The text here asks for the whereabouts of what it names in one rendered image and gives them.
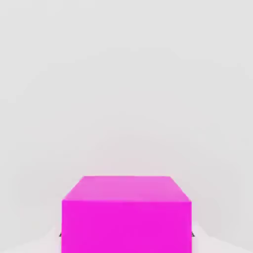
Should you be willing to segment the small magenta cube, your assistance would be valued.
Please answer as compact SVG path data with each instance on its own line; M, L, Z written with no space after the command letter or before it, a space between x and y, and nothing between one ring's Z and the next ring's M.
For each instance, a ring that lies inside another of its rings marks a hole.
M62 200L61 253L192 253L192 202L169 176L85 176Z

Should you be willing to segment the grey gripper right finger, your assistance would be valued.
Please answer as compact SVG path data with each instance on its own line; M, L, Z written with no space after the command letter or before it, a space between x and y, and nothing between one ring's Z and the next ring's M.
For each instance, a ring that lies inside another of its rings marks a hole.
M199 225L193 225L192 232L192 253L231 253L230 246L208 236Z

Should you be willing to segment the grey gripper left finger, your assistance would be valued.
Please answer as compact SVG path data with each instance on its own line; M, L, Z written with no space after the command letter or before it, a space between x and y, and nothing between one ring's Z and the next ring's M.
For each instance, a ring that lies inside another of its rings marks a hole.
M28 243L23 253L61 253L60 230L53 228L42 238Z

